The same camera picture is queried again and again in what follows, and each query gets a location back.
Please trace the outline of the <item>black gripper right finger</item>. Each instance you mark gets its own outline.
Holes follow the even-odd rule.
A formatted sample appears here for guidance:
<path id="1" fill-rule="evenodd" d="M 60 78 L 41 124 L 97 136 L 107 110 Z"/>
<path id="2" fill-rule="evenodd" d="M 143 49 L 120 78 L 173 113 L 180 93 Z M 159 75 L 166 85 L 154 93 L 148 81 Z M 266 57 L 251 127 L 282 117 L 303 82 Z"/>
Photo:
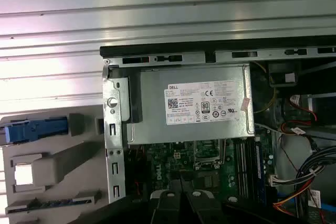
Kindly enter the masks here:
<path id="1" fill-rule="evenodd" d="M 185 221 L 191 223 L 226 223 L 221 203 L 207 190 L 195 189 L 192 184 L 193 176 L 190 172 L 180 173 L 183 207 L 190 217 Z"/>

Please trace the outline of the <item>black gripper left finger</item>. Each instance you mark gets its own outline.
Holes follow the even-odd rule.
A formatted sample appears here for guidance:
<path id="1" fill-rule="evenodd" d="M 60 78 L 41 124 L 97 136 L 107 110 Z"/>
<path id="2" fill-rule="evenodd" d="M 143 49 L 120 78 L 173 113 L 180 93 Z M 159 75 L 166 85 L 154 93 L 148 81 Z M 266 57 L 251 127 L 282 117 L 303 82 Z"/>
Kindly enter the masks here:
<path id="1" fill-rule="evenodd" d="M 169 189 L 153 191 L 150 196 L 150 223 L 179 223 L 182 184 L 173 179 Z"/>

